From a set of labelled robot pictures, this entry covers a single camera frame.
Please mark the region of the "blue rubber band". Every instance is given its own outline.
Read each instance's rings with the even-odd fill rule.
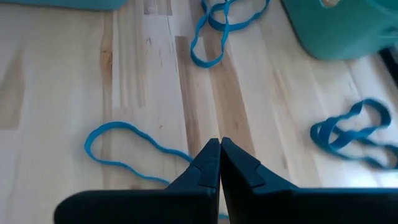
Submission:
[[[364,128],[360,131],[353,131],[353,130],[344,131],[337,126],[337,123],[339,121],[359,115],[364,105],[368,105],[374,108],[380,114],[381,121],[379,125]],[[339,157],[347,161],[363,161],[375,169],[395,170],[398,169],[398,163],[394,167],[390,167],[382,164],[377,159],[370,156],[353,157],[343,154],[339,151],[340,149],[348,145],[351,141],[357,141],[367,146],[383,147],[386,150],[390,151],[396,158],[398,158],[397,146],[394,146],[392,144],[383,144],[375,142],[368,138],[369,135],[375,132],[376,130],[388,127],[391,124],[391,121],[392,118],[388,109],[383,104],[379,103],[377,100],[368,98],[354,104],[351,107],[350,111],[346,114],[336,117],[331,117],[328,118],[326,121],[314,124],[311,127],[310,135],[312,141],[314,141],[314,143],[320,149],[323,149],[325,152],[331,155],[334,155],[336,157]],[[333,142],[329,142],[332,133],[337,134],[338,137]]]
[[[229,0],[229,1],[225,0],[224,3],[215,4],[213,7],[209,8],[206,4],[206,0],[201,0],[201,6],[205,12],[205,15],[199,19],[199,22],[195,28],[195,36],[191,43],[191,58],[193,62],[199,67],[210,68],[219,63],[224,57],[225,43],[226,40],[228,39],[229,32],[244,29],[247,26],[249,26],[251,22],[259,19],[263,15],[263,13],[267,10],[271,0],[265,0],[266,2],[265,6],[259,12],[255,13],[250,19],[237,24],[229,24],[228,20],[229,7],[232,3],[236,1],[238,0]],[[225,23],[219,22],[213,17],[216,11],[224,11]],[[206,22],[209,22],[210,27],[223,32],[223,36],[221,38],[221,43],[220,43],[221,54],[216,59],[208,62],[198,58],[193,51],[196,44],[198,43],[200,30],[206,24]]]
[[[146,180],[153,180],[156,182],[160,182],[163,183],[165,185],[170,185],[170,182],[168,180],[159,178],[159,177],[151,177],[151,176],[147,176],[144,174],[141,174],[140,172],[136,171],[134,168],[132,168],[131,166],[123,163],[123,162],[119,162],[119,161],[109,161],[109,160],[104,160],[104,159],[99,159],[97,158],[93,152],[91,151],[91,145],[93,144],[93,142],[95,141],[96,138],[98,138],[98,136],[104,134],[105,132],[111,130],[111,129],[127,129],[130,130],[134,133],[136,133],[138,136],[142,137],[143,139],[149,141],[149,143],[151,143],[156,149],[158,149],[160,152],[164,152],[167,154],[171,154],[174,156],[178,156],[181,157],[182,159],[186,160],[187,162],[191,163],[193,161],[193,158],[190,157],[189,155],[178,151],[176,149],[169,149],[166,147],[161,146],[160,144],[158,144],[152,137],[150,137],[148,134],[144,133],[143,131],[141,131],[140,129],[136,128],[134,125],[126,123],[126,122],[122,122],[122,121],[113,121],[113,122],[109,122],[106,124],[101,125],[99,128],[95,129],[94,131],[92,131],[87,139],[86,139],[86,143],[85,143],[85,151],[86,153],[96,162],[99,162],[100,164],[103,165],[109,165],[109,166],[119,166],[119,167],[123,167],[129,171],[131,171],[133,174],[135,174],[136,176],[142,178],[142,179],[146,179]],[[229,217],[227,215],[224,214],[219,214],[219,219],[228,219]]]

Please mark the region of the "teal container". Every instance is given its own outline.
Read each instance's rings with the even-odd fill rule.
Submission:
[[[398,41],[398,0],[284,0],[303,48],[313,57],[354,59]]]
[[[0,2],[18,4],[36,4],[42,6],[60,6],[90,10],[119,9],[127,1],[128,0],[0,0]]]

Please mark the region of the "teal plastic bin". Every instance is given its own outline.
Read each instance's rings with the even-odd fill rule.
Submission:
[[[284,0],[303,48],[319,59],[354,59],[398,41],[398,0]]]
[[[113,10],[119,9],[128,0],[0,0],[0,2],[60,6],[76,9]]]

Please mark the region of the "wooden floor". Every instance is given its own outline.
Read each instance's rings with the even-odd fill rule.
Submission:
[[[230,20],[247,19],[263,2],[235,5]],[[229,136],[301,187],[398,187],[397,173],[331,157],[309,136],[312,124],[369,96],[397,117],[398,89],[379,57],[309,57],[274,0],[260,21],[230,35],[221,64],[200,69],[189,56],[199,3],[130,0],[115,12],[0,4],[0,223],[51,223],[55,206],[82,190],[164,187],[84,153],[88,133],[113,120],[191,156],[209,138]],[[219,40],[205,29],[198,55],[215,57]],[[365,126],[370,114],[342,126]],[[397,124],[373,138],[397,139]],[[125,131],[94,148],[170,181],[187,167]]]

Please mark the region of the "wood grain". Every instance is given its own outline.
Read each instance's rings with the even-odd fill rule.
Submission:
[[[235,5],[230,21],[245,20],[258,2]],[[52,223],[57,204],[82,190],[163,189],[85,154],[90,131],[111,120],[191,156],[209,138],[229,136],[303,187],[398,187],[395,172],[331,157],[309,137],[311,125],[365,97],[397,117],[398,88],[380,58],[309,57],[280,1],[232,33],[222,63],[211,69],[190,60],[199,1],[130,0],[113,12],[2,4],[0,14],[0,223]],[[220,33],[206,28],[195,52],[208,60],[219,44]],[[341,126],[374,122],[365,110]],[[398,143],[397,134],[394,119],[371,137]],[[127,131],[109,132],[92,150],[169,181],[188,166]],[[382,150],[345,150],[389,162]],[[220,211],[227,212],[222,192]]]

